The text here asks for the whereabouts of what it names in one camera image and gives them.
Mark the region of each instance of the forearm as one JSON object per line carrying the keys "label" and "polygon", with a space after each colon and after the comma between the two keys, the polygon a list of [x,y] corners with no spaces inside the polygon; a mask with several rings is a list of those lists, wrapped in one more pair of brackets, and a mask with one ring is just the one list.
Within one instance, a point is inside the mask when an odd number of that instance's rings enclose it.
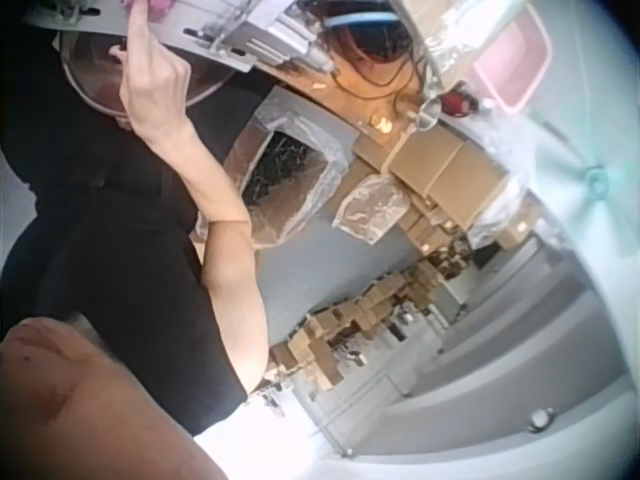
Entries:
{"label": "forearm", "polygon": [[209,222],[250,225],[249,212],[238,190],[200,141],[191,123],[164,144],[150,147],[180,175],[198,209]]}

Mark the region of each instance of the plastic wrap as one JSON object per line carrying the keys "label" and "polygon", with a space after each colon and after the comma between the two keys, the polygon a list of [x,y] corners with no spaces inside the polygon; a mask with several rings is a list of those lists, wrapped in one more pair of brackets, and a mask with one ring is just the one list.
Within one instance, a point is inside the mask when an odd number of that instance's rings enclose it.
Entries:
{"label": "plastic wrap", "polygon": [[466,77],[484,47],[528,0],[393,0],[414,38],[424,43],[434,93]]}
{"label": "plastic wrap", "polygon": [[269,95],[234,143],[224,168],[244,191],[275,132],[310,147],[302,171],[270,188],[257,206],[249,207],[257,248],[286,242],[331,198],[349,165],[340,142],[318,123],[302,116],[286,98]]}
{"label": "plastic wrap", "polygon": [[410,207],[411,199],[398,180],[370,175],[344,199],[333,226],[374,245]]}
{"label": "plastic wrap", "polygon": [[469,117],[464,123],[491,158],[508,172],[504,191],[467,232],[469,243],[477,250],[494,242],[519,212],[535,178],[536,142],[526,123],[517,117],[494,113],[487,117]]}

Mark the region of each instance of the metal equipment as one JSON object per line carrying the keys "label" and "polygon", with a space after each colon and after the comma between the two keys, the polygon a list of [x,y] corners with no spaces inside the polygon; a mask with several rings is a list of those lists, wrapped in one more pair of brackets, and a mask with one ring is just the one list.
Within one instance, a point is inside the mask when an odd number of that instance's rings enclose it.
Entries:
{"label": "metal equipment", "polygon": [[[62,31],[127,31],[127,12],[114,0],[42,0],[26,21]],[[335,68],[318,41],[319,22],[294,0],[177,0],[166,14],[150,18],[150,28],[167,45],[242,72],[257,61],[278,66],[299,60],[322,72]]]}

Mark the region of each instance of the round object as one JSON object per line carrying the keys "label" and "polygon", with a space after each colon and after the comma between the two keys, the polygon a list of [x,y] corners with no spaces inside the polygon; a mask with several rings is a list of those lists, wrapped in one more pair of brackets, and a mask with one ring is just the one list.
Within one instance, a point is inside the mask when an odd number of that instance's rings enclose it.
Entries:
{"label": "round object", "polygon": [[[69,83],[91,107],[106,115],[126,118],[120,100],[122,66],[109,49],[122,42],[114,35],[61,32],[60,54]],[[184,50],[170,48],[191,65],[187,106],[204,100],[229,79],[233,70]]]}
{"label": "round object", "polygon": [[529,432],[541,433],[551,426],[556,414],[551,408],[541,408],[531,414]]}

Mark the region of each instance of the table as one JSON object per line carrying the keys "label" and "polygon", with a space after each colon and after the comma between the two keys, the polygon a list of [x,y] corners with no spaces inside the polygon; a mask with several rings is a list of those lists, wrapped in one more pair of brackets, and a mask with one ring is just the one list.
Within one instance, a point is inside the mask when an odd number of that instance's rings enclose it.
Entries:
{"label": "table", "polygon": [[[388,86],[378,87],[367,82],[345,57],[335,50],[332,54],[337,67],[335,77],[303,65],[283,68],[261,64],[260,68],[370,136],[385,149],[392,150],[413,123],[404,114],[407,105],[415,105],[417,110],[420,104],[420,79],[413,63],[404,57],[389,64],[368,65],[367,76],[380,83],[399,72]],[[385,133],[384,125],[389,125],[388,122],[391,129]]]}

